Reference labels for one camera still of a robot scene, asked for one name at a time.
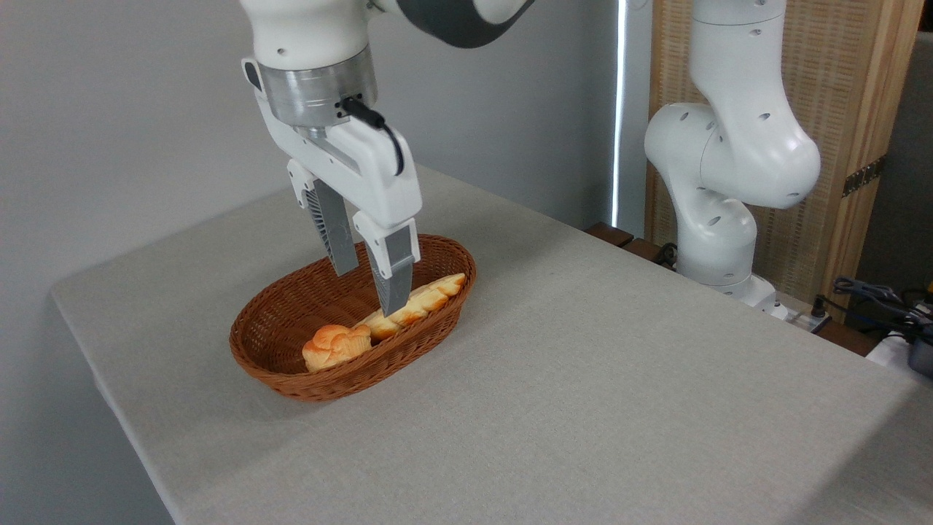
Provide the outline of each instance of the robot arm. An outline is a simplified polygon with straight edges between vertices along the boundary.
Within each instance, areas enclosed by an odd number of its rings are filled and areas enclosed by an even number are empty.
[[[534,0],[241,0],[253,27],[245,59],[263,119],[338,275],[358,265],[344,200],[359,208],[383,313],[408,301],[419,261],[421,191],[405,138],[369,109],[377,90],[369,20],[393,12],[463,48],[502,35]]]
[[[689,71],[710,105],[671,104],[645,149],[674,202],[677,272],[782,316],[752,275],[757,226],[742,203],[788,208],[813,189],[819,150],[781,79],[787,0],[694,0]]]

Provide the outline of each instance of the gray wall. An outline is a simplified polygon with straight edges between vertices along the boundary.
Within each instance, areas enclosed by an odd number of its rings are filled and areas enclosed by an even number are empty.
[[[538,0],[476,51],[383,17],[379,107],[420,162],[588,225],[608,202],[614,6]],[[0,14],[0,523],[167,523],[49,287],[286,187],[238,70],[248,25],[231,0]]]
[[[648,128],[648,99],[651,90],[651,0],[628,0],[625,27],[625,58],[622,62],[622,105],[619,142],[619,195],[614,219],[622,230],[645,234],[645,186],[648,158],[645,155],[645,130]],[[596,49],[610,49],[595,46]],[[606,58],[597,64],[613,64]],[[602,71],[615,75],[613,67]],[[596,86],[615,85],[615,81],[597,78]],[[598,134],[606,125],[594,127]]]

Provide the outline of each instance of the wooden panel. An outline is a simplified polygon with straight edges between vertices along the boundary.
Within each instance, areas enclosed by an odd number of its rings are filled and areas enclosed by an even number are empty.
[[[661,258],[661,247],[645,239],[635,239],[623,246],[622,249],[653,263],[656,263]]]
[[[619,228],[613,228],[605,222],[597,222],[586,229],[586,233],[597,239],[602,239],[612,246],[623,246],[629,244],[635,239],[635,236]]]
[[[867,335],[834,320],[828,322],[816,335],[861,357],[869,355],[878,345],[877,341]]]
[[[799,206],[752,208],[759,225],[755,271],[780,291],[810,300],[825,290],[831,264],[851,264],[851,258],[835,256],[842,240],[859,231],[842,227],[851,215],[841,215],[842,185],[886,150],[910,50],[900,36],[908,21],[916,27],[921,5],[922,0],[788,1],[784,81],[801,126],[820,147],[822,170],[814,192]],[[690,11],[690,0],[655,0],[652,113],[673,102],[703,101],[687,70]],[[853,212],[867,206],[868,217],[869,192],[857,192],[866,197],[851,201]],[[675,241],[670,197],[653,169],[647,214],[648,239]],[[860,251],[860,243],[847,241],[845,249],[854,248]]]

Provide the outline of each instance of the wicker basket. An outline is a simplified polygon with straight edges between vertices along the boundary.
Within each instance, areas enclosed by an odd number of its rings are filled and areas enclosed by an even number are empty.
[[[247,374],[280,394],[302,401],[338,399],[369,388],[425,355],[456,326],[476,280],[476,264],[460,244],[436,235],[418,235],[421,260],[413,287],[451,274],[466,274],[450,302],[372,350],[332,368],[309,373],[301,348],[326,324],[352,327],[379,308],[379,297],[363,243],[359,266],[337,277],[327,258],[269,285],[240,312],[230,328],[230,349]]]

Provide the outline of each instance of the bread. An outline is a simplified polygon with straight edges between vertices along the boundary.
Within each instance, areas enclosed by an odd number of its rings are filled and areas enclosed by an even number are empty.
[[[465,274],[454,274],[425,284],[412,291],[408,303],[388,318],[383,315],[382,310],[376,310],[356,324],[356,327],[368,326],[373,341],[388,339],[406,326],[411,326],[418,319],[423,319],[427,317],[427,314],[441,309],[463,288],[466,280]]]
[[[301,349],[309,372],[351,360],[371,348],[369,326],[353,330],[336,324],[322,326]]]

